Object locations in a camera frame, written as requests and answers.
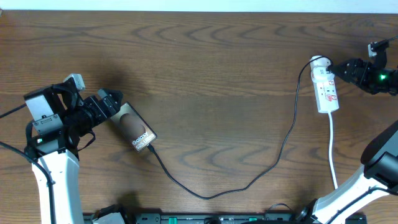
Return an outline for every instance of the wooden table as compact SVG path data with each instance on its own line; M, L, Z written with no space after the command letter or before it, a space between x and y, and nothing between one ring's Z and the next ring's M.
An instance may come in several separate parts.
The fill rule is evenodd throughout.
M80 73L84 97L121 90L159 135L169 171L202 195L241 188L271 166L293 118L299 71L313 55L340 63L367 58L367 44L396 35L398 17L377 14L6 11L0 17L0 113L23 95ZM388 50L398 61L398 43ZM302 77L296 126L279 165L249 190L197 199L170 181L148 150L136 153L108 121L80 153L85 212L113 203L131 211L263 212L284 202L296 211L333 190L328 117L317 112L309 69ZM341 184L363 149L397 119L397 99L368 95L336 79L340 109L334 157ZM31 119L1 120L0 139L19 149ZM82 139L82 145L90 137ZM40 223L31 165L0 150L0 222ZM363 209L369 223L396 223L398 200Z

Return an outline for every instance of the white panel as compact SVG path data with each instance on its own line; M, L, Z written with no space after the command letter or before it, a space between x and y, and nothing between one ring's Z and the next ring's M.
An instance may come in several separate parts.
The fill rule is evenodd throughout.
M7 9L398 13L397 0L0 0Z

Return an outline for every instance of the white cord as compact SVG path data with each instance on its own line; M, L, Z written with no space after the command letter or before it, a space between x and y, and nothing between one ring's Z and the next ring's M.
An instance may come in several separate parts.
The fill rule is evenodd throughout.
M329 165L330 165L330 172L331 178L333 179L333 185L335 189L337 189L337 179L335 174L335 167L333 166L333 119L331 118L331 112L328 112L329 115L329 127L330 127L330 141L329 141Z

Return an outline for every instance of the power strip outlet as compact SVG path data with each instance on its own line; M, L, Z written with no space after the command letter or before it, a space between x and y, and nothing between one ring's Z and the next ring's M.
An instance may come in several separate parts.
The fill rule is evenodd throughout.
M327 58L320 58L310 63L311 79L315 90L315 98L319 113L329 113L339 108L335 85L335 74L326 70L331 64Z

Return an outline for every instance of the power cord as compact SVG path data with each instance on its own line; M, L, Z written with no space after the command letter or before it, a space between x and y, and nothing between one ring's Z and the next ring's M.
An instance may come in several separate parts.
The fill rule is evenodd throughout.
M12 114L15 111L18 111L22 108L24 108L26 106L26 104L20 105L17 108L14 108L10 111L8 111L7 113L4 113L2 115L0 115L0 118L3 118L9 114ZM15 147L12 147L2 141L0 141L0 145L6 149L11 150L12 152L15 152L16 154L22 156L23 158L27 159L29 162L31 162L33 165L35 165L45 176L45 178L47 179L47 187L49 188L49 200L50 200L50 218L51 218L51 224L55 224L55 207L54 207L54 193L53 193L53 182L51 181L51 177L50 174L36 161L34 161L31 157L29 157L28 155L24 154L22 151L18 150Z
M388 190L388 189L383 189L383 188L380 188L380 187L373 187L373 188L370 188L367 192L363 193L361 196L357 197L357 198L354 199L352 202L350 202L349 204L347 204L346 206L344 206L344 208L342 208L341 210L338 210L337 213L336 213L335 215L333 215L333 216L330 218L330 220L329 220L328 222L326 222L325 224L331 224L331 223L332 223L333 221L335 221L336 218L337 218L340 214L342 214L345 210L349 209L349 208L350 208L351 206L353 206L356 202L360 201L361 199L365 198L367 195L373 193L373 192L376 191L376 190L381 190L381 191L386 192L386 193L389 193L389 194L391 194L391 195L398 196L398 193L397 193L397 192L393 192L393 191Z
M188 189L186 186L182 185L179 181L177 181L177 180L170 174L170 172L167 170L166 166L164 166L164 164L163 164L163 162L162 162L162 159L161 159L161 158L159 157L159 155L156 153L155 148L154 148L151 144L148 145L148 149L150 150L150 152L152 152L152 153L155 155L155 157L156 157L157 160L159 161L159 164L162 166L163 171L166 173L167 177L169 177L170 180L172 180L174 183L176 183L176 184L177 184L178 186L180 186L182 189L186 190L188 193L192 194L193 196L195 196L195 197L197 197L197 198L200 198L200 199L203 199L203 200L210 200L210 199L217 198L217 197L219 197L219 196L221 196L221 195L224 195L224 194L235 193L235 192L242 192L242 191L244 191L244 190L247 190L248 188L250 188L250 186L252 186L252 184L255 183L256 180L258 180L258 179L260 179L262 176L266 175L266 174L267 174L268 172L270 172L273 168L275 168L276 165L279 163L280 157L282 156L282 151L283 151L283 149L284 149L284 147L285 147L285 144L286 144L286 142L287 142L287 139L288 139L290 133L291 133L292 130L293 130L294 124L296 123L296 117L297 117L297 100L299 99L299 89L300 89L300 78L301 78L301 75L302 75L303 71L305 70L305 68L306 68L311 62L313 62L313 61L315 61L315 60L318 60L318 59L320 59L320 58L327 58L327 59L330 60L330 58L328 58L328 57L326 57L326 56L319 56L319 57L317 57L317 58L315 58L315 59L309 61L308 63L306 63L306 64L304 65L303 69L301 69L301 71L300 71L300 73L299 73L299 75L298 75L297 89L296 89L296 95L295 95L295 101L294 101L294 116L293 116L293 123L292 123L292 126L290 127L289 131L288 131L287 134L286 134L286 137L285 137L285 139L284 139L284 141L283 141L283 143L282 143L282 146L280 147L280 151L279 151L279 155L278 155L278 157L277 157L277 160L275 161L275 163L274 163L270 168L268 168L268 169L266 169L265 171L263 171L262 173L260 173L260 174L259 174L257 177L255 177L252 181L250 181L250 183L249 183L247 186L245 186L244 188L241 188L241 189L234 189L234 190L227 190L227 191L224 191L224 192L215 194L215 195L210 196L210 197L205 197L205 196L198 195L197 193L195 193L195 192L191 191L190 189Z
M336 179L335 167L333 165L333 119L331 118L330 111L328 112L328 115L329 115L329 127L330 127L329 165L330 165L331 178L333 179L333 185L335 186L335 189L337 189L338 184Z

